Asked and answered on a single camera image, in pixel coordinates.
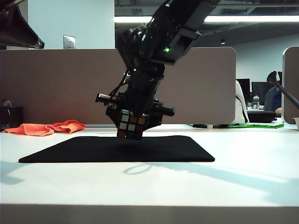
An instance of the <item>water bottle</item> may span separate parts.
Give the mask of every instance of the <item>water bottle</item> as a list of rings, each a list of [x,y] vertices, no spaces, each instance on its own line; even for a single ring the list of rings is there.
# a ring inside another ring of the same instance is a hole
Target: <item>water bottle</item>
[[[259,109],[259,108],[260,108],[260,98],[258,96],[254,96],[252,101],[252,109]]]

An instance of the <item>ceiling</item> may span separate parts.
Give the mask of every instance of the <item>ceiling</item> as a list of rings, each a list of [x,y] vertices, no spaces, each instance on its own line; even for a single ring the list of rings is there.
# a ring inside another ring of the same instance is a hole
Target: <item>ceiling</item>
[[[163,2],[164,0],[114,0],[115,16],[151,16]],[[299,0],[221,0],[211,15],[299,15]],[[123,31],[140,25],[116,23],[115,38]],[[203,24],[200,33],[202,36],[194,47],[232,46],[297,34],[299,23]],[[221,45],[221,39],[225,39],[226,44]]]

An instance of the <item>orange cloth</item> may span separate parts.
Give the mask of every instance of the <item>orange cloth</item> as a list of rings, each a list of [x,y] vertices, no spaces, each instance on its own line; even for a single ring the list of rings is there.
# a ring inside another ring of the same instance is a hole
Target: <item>orange cloth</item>
[[[46,136],[55,132],[65,132],[71,134],[86,128],[86,125],[80,124],[77,120],[67,120],[63,123],[53,125],[40,124],[21,124],[20,127],[5,129],[4,133],[26,134],[34,136]]]

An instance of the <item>electrical outlet plate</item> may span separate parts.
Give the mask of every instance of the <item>electrical outlet plate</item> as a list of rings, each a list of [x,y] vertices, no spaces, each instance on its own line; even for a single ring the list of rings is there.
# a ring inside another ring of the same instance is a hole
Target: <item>electrical outlet plate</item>
[[[74,36],[64,35],[64,49],[75,49],[76,38]]]

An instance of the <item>gray partition wall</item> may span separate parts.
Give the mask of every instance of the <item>gray partition wall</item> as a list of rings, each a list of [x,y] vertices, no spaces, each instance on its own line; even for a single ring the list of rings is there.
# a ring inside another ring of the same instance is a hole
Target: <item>gray partition wall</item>
[[[194,48],[166,66],[156,98],[174,106],[169,124],[226,124],[235,117],[235,51]],[[116,49],[0,51],[0,98],[24,106],[24,122],[51,124],[77,119],[112,124],[95,103],[121,80],[125,65]]]
[[[284,51],[283,87],[299,100],[299,47],[291,47]],[[282,118],[288,124],[295,124],[293,118],[299,117],[299,110],[291,101],[282,96]]]

